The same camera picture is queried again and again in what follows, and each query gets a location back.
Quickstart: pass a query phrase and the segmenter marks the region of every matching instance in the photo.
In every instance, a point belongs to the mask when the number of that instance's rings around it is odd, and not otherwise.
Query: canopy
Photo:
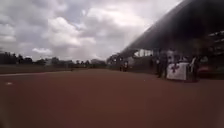
[[[150,27],[121,54],[131,49],[177,48],[190,52],[190,40],[224,30],[224,0],[185,0]]]

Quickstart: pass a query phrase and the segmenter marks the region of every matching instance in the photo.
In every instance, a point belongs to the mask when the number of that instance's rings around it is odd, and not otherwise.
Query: dirt ground
[[[0,74],[57,72],[68,70],[70,69],[45,67],[37,65],[0,65]]]
[[[4,128],[223,128],[224,81],[83,70],[0,76]]]

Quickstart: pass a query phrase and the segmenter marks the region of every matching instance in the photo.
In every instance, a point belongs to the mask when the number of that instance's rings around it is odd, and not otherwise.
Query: cloud
[[[106,59],[181,0],[1,0],[0,47],[61,59]]]
[[[32,50],[33,52],[36,52],[38,54],[43,54],[43,55],[52,55],[52,51],[50,49],[45,49],[45,48],[34,48]]]

